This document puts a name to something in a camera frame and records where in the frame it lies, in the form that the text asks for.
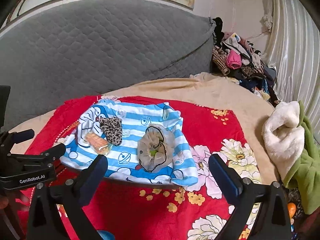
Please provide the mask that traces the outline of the person's left hand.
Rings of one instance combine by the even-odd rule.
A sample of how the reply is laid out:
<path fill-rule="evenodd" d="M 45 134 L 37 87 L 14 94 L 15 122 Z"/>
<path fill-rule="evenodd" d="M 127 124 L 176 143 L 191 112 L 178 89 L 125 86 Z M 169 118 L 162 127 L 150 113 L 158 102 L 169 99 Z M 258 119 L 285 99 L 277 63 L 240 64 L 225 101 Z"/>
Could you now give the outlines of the person's left hand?
<path fill-rule="evenodd" d="M 8 205 L 15 210 L 29 211 L 29 198 L 21 191 L 11 191 L 7 196 L 1 194 L 0 209 Z"/>

